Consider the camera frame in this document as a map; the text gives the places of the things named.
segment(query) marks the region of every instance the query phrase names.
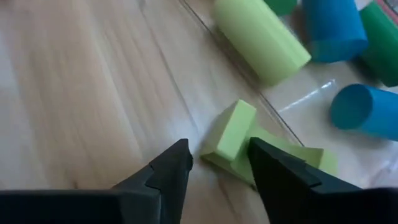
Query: green cylinder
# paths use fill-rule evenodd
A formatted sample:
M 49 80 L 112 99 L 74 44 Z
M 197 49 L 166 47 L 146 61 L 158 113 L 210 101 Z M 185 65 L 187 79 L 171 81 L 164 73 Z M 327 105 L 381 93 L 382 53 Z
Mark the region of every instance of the green cylinder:
M 215 20 L 266 85 L 295 74 L 311 58 L 263 0 L 217 0 Z
M 397 25 L 375 2 L 365 7 L 360 15 L 369 41 L 369 47 L 361 55 L 361 58 L 385 86 L 397 86 Z
M 297 0 L 265 0 L 265 2 L 278 16 L 291 13 L 297 5 Z

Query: blue cylinder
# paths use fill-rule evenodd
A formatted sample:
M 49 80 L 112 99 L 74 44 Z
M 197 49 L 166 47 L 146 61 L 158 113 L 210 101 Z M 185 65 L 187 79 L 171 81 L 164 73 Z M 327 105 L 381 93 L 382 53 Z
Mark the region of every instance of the blue cylinder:
M 330 116 L 339 129 L 398 141 L 398 95 L 395 93 L 367 85 L 349 85 L 333 99 Z
M 349 60 L 368 46 L 354 0 L 303 0 L 302 6 L 313 61 Z

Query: foam cylinder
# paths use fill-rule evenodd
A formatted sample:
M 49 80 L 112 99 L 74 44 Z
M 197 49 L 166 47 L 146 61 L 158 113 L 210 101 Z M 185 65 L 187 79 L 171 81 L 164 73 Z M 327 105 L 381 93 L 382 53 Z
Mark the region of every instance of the foam cylinder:
M 398 141 L 398 95 L 371 86 L 353 84 L 342 89 L 330 108 L 339 129 Z
M 217 0 L 215 20 L 266 85 L 279 83 L 310 60 L 263 0 Z
M 368 46 L 354 0 L 303 0 L 302 7 L 313 61 L 349 60 Z
M 297 5 L 297 0 L 265 0 L 265 2 L 278 16 L 291 13 Z
M 398 27 L 375 2 L 361 13 L 369 47 L 361 55 L 372 73 L 388 87 L 398 85 Z

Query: lime green block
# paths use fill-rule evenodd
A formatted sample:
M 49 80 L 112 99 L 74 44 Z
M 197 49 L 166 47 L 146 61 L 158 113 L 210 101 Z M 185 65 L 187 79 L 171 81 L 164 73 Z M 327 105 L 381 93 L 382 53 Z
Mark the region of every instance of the lime green block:
M 215 21 L 265 85 L 292 76 L 311 58 L 263 0 L 217 0 Z
M 243 100 L 238 100 L 218 116 L 205 141 L 201 156 L 245 182 L 254 184 L 254 177 L 247 157 L 247 148 L 251 137 L 259 137 L 265 142 L 305 160 L 313 167 L 336 175 L 337 159 L 331 152 L 296 146 L 268 133 L 257 125 L 256 109 Z

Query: light green cylinder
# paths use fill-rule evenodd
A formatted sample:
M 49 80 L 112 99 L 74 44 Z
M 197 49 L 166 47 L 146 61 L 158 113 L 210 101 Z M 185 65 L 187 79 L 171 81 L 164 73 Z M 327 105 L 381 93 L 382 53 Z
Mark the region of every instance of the light green cylinder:
M 217 0 L 215 19 L 265 85 L 292 76 L 311 59 L 263 0 Z

